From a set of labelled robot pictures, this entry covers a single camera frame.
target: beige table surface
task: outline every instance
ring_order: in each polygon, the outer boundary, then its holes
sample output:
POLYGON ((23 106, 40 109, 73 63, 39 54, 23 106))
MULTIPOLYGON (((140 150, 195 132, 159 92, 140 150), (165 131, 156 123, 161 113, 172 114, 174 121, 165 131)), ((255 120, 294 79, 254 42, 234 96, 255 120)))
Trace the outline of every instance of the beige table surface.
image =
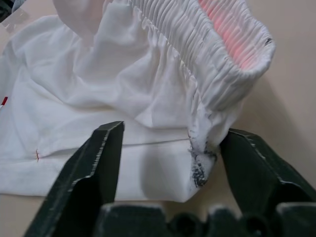
MULTIPOLYGON (((262 136, 316 187, 316 1, 248 0, 253 14, 268 26, 277 48, 270 70, 248 98, 236 128, 262 136)), ((54 14, 51 0, 28 0, 29 19, 54 14)), ((18 14, 11 16, 13 21, 18 14)), ((0 24, 0 50, 10 35, 0 24)), ((31 222, 41 197, 0 196, 0 237, 20 237, 31 222)), ((163 202, 168 216, 190 211, 203 217, 209 206, 225 204, 238 213, 220 160, 210 182, 184 204, 163 202)))

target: dark ink mark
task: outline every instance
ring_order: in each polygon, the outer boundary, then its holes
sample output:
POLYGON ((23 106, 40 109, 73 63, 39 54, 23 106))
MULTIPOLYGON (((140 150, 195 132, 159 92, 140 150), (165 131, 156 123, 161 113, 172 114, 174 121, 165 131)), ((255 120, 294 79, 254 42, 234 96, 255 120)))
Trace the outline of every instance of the dark ink mark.
POLYGON ((192 155, 192 179, 194 180, 195 186, 201 188, 206 184, 207 178, 197 154, 195 154, 193 150, 190 150, 190 153, 192 155))
POLYGON ((206 184, 207 181, 205 178, 205 172, 201 163, 199 163, 197 160, 194 160, 193 162, 195 163, 192 174, 194 184, 197 188, 201 188, 206 184))
POLYGON ((271 38, 268 38, 267 39, 267 41, 266 41, 266 43, 265 43, 265 46, 267 46, 269 43, 271 43, 272 42, 272 39, 271 38))
POLYGON ((205 151, 204 151, 204 154, 207 155, 207 156, 210 157, 210 158, 215 158, 215 162, 217 161, 217 154, 216 154, 216 153, 214 153, 214 152, 212 152, 212 151, 207 151, 207 150, 205 150, 205 151))

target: gathered fabric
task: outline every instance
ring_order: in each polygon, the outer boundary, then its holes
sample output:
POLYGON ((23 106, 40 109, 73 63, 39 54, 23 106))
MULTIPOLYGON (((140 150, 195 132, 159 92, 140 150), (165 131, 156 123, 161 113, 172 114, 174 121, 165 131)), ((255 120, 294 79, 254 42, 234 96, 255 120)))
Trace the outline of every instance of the gathered fabric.
POLYGON ((244 0, 54 4, 0 57, 0 192, 46 195, 94 129, 123 120, 116 200, 189 199, 271 63, 266 27, 244 0))

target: white garment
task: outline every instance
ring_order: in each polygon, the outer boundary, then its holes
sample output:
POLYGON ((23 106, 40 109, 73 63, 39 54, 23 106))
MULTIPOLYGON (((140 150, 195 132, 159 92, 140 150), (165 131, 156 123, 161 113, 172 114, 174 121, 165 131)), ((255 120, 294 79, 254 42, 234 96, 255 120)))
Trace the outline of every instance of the white garment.
POLYGON ((116 199, 190 198, 270 65, 267 29, 244 0, 54 4, 0 58, 0 193, 46 195, 94 129, 123 120, 116 199))

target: elastic waistband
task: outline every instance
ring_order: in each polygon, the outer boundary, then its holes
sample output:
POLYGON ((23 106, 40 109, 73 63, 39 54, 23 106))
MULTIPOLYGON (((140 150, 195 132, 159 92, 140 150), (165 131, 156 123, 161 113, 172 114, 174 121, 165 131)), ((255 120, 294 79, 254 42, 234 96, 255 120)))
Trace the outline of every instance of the elastic waistband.
POLYGON ((275 44, 245 0, 127 2, 179 52, 207 110, 222 110, 242 99, 270 65, 275 44), (209 93, 211 87, 216 95, 209 93))

